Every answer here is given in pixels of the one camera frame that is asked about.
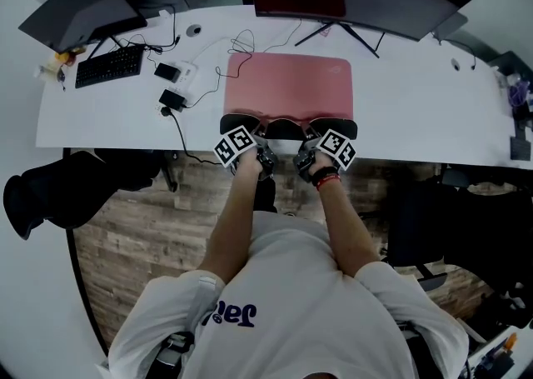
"shirt sleeve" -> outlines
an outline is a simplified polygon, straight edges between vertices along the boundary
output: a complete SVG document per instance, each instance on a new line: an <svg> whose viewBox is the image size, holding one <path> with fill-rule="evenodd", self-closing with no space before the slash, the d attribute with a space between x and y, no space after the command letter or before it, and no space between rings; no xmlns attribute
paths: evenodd
<svg viewBox="0 0 533 379"><path fill-rule="evenodd" d="M194 332L213 310L224 282L207 271L151 280L109 349L109 370L115 379L146 376L161 343L176 332Z"/></svg>
<svg viewBox="0 0 533 379"><path fill-rule="evenodd" d="M468 357L468 336L441 310L418 282L398 274L384 262L361 268L355 279L370 291L396 322L410 322L422 335L445 379L456 379Z"/></svg>

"purple object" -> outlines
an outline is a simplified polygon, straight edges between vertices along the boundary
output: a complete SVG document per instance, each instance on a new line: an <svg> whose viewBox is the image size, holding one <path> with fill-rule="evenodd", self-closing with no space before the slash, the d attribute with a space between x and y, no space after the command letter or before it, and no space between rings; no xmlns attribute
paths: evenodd
<svg viewBox="0 0 533 379"><path fill-rule="evenodd" d="M512 107L519 107L520 105L526 102L527 91L529 89L530 82L527 80L522 80L518 82L515 86L509 87L507 92L507 97L509 98L509 104Z"/></svg>

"pants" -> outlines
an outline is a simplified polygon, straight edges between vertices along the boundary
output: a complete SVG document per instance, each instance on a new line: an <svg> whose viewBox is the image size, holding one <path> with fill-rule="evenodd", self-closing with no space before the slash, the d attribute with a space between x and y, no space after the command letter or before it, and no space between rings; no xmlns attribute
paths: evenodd
<svg viewBox="0 0 533 379"><path fill-rule="evenodd" d="M274 179L269 177L264 181L257 183L256 198L253 201L253 210L277 213L274 207L274 200L276 198L276 183Z"/></svg>

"pink pad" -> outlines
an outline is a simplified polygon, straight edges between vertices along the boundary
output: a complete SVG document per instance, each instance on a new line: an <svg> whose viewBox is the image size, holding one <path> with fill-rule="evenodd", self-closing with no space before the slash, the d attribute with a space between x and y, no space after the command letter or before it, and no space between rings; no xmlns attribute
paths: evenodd
<svg viewBox="0 0 533 379"><path fill-rule="evenodd" d="M233 53L227 74L249 57ZM353 120L351 65L345 59L253 53L239 78L226 79L224 113L309 122L319 117Z"/></svg>

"white desk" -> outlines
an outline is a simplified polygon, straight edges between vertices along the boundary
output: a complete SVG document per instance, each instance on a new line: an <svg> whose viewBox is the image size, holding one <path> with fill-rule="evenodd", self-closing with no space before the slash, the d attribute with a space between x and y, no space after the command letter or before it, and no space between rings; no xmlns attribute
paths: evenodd
<svg viewBox="0 0 533 379"><path fill-rule="evenodd" d="M185 35L193 23L202 33ZM186 93L189 104L217 83L215 66L227 69L230 37L242 29L254 32L256 51L286 41L298 20L256 17L251 6L213 7L177 14L177 47L151 58L158 62L191 61L198 74ZM502 96L489 67L448 43L438 45L430 37L412 42L385 35L379 54L371 55L344 30L333 27L327 37L318 35L294 47L294 43L317 28L304 21L285 47L269 52L342 57L353 72L354 118L359 127L355 142L358 157L419 162L450 162L471 165L533 169L532 162L510 160L509 137L514 136L511 109ZM357 30L376 45L380 33ZM149 27L121 37L142 33L151 44L171 41L172 19L155 18ZM226 37L197 55L210 43ZM250 34L242 39L251 41ZM102 52L112 47L108 41ZM451 65L455 58L459 72ZM143 61L141 75L74 88L77 66L67 70L67 90L47 83L37 127L38 147L117 147L182 149L174 122L156 112L162 90L172 84L153 75L154 66ZM218 92L207 95L191 110L177 114L187 149L211 151L219 138L225 80ZM531 141L531 131L526 137ZM280 153L296 153L297 142L273 142Z"/></svg>

